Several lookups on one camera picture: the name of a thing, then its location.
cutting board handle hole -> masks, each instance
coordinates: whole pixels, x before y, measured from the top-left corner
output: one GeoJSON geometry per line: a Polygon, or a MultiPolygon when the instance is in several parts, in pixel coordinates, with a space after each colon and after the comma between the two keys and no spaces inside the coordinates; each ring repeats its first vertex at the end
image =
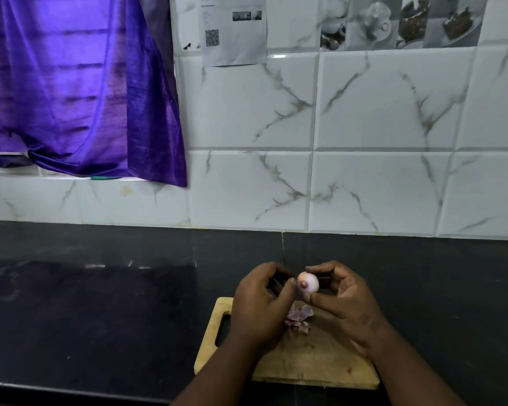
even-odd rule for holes
{"type": "Polygon", "coordinates": [[[214,342],[217,348],[220,347],[224,343],[227,338],[227,335],[230,333],[231,329],[231,312],[226,311],[222,314],[222,319],[220,320],[220,326],[218,327],[217,338],[214,342]]]}

countertop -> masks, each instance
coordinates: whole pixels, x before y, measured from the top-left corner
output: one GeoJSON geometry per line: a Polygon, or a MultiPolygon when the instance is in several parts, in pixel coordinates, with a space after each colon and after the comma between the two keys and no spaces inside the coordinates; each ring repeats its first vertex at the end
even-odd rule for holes
{"type": "MultiPolygon", "coordinates": [[[[508,404],[508,241],[0,222],[0,391],[169,403],[214,302],[266,261],[337,259],[470,405],[508,404]]],[[[251,383],[243,404],[389,404],[251,383]]]]}

hand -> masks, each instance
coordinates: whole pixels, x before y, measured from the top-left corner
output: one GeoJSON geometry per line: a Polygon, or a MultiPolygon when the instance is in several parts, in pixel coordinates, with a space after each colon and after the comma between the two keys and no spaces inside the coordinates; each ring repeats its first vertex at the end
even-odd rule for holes
{"type": "Polygon", "coordinates": [[[229,338],[248,345],[257,353],[278,341],[294,303],[296,284],[291,272],[274,262],[254,268],[235,291],[229,338]],[[282,290],[275,287],[272,278],[287,279],[282,290]],[[273,289],[277,289],[277,298],[267,289],[270,280],[273,289]]]}
{"type": "Polygon", "coordinates": [[[383,336],[391,326],[367,282],[337,261],[308,266],[306,271],[320,278],[320,288],[331,289],[336,296],[307,293],[303,295],[305,302],[338,317],[359,352],[370,358],[377,356],[382,350],[383,336]]]}

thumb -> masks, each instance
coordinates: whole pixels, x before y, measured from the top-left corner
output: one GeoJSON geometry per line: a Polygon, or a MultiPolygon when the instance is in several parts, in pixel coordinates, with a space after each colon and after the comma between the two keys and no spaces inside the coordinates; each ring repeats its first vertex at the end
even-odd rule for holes
{"type": "Polygon", "coordinates": [[[278,298],[271,303],[271,306],[275,308],[276,316],[281,318],[282,321],[286,319],[288,312],[290,312],[291,305],[294,304],[296,285],[297,281],[295,278],[288,279],[278,298]]]}
{"type": "Polygon", "coordinates": [[[325,293],[304,293],[305,302],[342,318],[342,299],[325,293]]]}

forearm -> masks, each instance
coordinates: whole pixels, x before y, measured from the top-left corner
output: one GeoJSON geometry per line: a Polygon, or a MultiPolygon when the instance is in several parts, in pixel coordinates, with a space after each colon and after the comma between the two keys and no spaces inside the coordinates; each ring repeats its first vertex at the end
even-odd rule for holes
{"type": "Polygon", "coordinates": [[[172,406],[235,406],[256,366],[256,352],[229,336],[172,406]]]}
{"type": "Polygon", "coordinates": [[[373,357],[393,406],[463,406],[465,403],[391,326],[373,357]]]}

